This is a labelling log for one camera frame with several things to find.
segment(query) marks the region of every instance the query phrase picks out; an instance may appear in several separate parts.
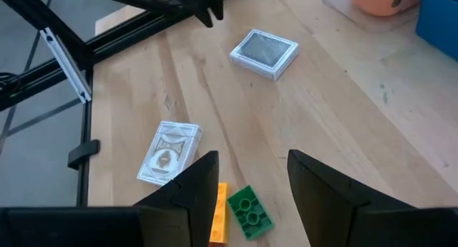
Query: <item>black clamp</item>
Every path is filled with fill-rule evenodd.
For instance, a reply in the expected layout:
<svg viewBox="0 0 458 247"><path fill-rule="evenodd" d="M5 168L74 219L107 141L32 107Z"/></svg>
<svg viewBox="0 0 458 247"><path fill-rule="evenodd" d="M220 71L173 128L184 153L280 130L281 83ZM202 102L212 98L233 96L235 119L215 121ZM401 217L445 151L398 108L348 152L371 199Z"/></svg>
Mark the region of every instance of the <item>black clamp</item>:
<svg viewBox="0 0 458 247"><path fill-rule="evenodd" d="M72 151L69 152L69 162L67 167L75 170L79 169L79 166L86 160L86 158L95 155L100 150L100 141L91 140L85 144L81 144Z"/></svg>

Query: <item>blue box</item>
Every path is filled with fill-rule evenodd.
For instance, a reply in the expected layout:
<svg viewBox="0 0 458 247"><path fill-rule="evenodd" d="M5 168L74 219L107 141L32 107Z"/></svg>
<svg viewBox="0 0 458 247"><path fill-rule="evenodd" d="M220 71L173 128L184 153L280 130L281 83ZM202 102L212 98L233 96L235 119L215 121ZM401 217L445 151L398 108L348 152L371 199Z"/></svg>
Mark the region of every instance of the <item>blue box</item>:
<svg viewBox="0 0 458 247"><path fill-rule="evenodd" d="M458 61L458 0L422 0L416 34Z"/></svg>

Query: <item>playing card box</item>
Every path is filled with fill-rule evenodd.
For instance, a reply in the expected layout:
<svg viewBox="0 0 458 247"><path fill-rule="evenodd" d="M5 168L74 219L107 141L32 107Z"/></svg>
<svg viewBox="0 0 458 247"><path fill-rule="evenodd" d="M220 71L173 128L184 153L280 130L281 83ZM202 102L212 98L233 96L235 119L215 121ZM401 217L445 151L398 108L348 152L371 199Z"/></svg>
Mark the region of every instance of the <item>playing card box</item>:
<svg viewBox="0 0 458 247"><path fill-rule="evenodd" d="M230 59L276 81L297 53L297 43L253 29L230 53Z"/></svg>
<svg viewBox="0 0 458 247"><path fill-rule="evenodd" d="M168 183L193 161L201 136L199 125L162 121L137 179L161 186Z"/></svg>

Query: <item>wooden tabletop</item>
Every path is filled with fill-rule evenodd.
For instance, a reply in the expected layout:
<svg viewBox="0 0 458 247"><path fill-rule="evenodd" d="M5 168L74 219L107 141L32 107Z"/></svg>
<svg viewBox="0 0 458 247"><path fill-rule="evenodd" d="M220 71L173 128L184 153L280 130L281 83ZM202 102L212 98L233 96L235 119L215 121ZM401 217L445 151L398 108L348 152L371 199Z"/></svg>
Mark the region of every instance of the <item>wooden tabletop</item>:
<svg viewBox="0 0 458 247"><path fill-rule="evenodd" d="M97 33L138 14L125 7ZM95 67L89 204L132 205L157 190L136 179L161 120L203 129L198 156L220 153L220 181L252 185L276 227L229 246L307 246L286 172L299 149L418 207L458 205L458 64L414 33L368 33L321 0L226 0L212 29L196 18ZM272 82L229 60L251 29L298 42Z"/></svg>

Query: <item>green lego brick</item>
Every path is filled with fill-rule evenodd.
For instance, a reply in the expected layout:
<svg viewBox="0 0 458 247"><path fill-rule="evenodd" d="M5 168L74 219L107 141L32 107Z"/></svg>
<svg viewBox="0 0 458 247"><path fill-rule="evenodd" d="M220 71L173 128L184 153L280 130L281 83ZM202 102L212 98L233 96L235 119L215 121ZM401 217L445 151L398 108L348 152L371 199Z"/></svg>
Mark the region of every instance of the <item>green lego brick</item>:
<svg viewBox="0 0 458 247"><path fill-rule="evenodd" d="M272 219L251 186L232 195L228 203L247 240L253 240L273 228Z"/></svg>

